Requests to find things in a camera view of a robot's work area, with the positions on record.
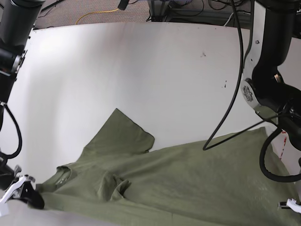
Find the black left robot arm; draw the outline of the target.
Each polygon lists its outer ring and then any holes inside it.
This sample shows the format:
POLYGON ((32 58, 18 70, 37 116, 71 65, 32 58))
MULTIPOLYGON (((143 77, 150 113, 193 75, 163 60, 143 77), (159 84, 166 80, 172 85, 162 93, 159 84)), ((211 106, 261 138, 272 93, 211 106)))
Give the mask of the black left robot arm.
POLYGON ((301 91, 285 83, 278 67, 285 61, 292 40, 299 0, 253 0, 249 44, 244 57, 241 91, 245 101, 276 130, 265 140, 259 157, 262 173, 279 183, 295 183, 301 175, 279 176, 265 166, 271 141, 285 131, 291 144, 301 148, 301 91))

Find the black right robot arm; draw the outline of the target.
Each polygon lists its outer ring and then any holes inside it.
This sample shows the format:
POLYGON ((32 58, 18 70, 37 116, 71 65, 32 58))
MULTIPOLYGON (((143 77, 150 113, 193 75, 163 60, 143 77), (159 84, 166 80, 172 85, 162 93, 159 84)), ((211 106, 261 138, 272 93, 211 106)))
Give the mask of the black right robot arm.
POLYGON ((9 200, 19 200, 35 209, 44 209, 44 200, 32 184, 35 179, 29 175, 19 176, 21 168, 7 165, 8 160, 16 158, 22 149, 23 140, 19 125, 8 107, 8 100, 23 64, 25 46, 34 23, 40 13, 42 0, 8 0, 0 20, 0 115, 7 112, 16 127, 18 147, 11 153, 0 153, 0 188, 5 194, 0 200, 0 214, 8 211, 9 200))

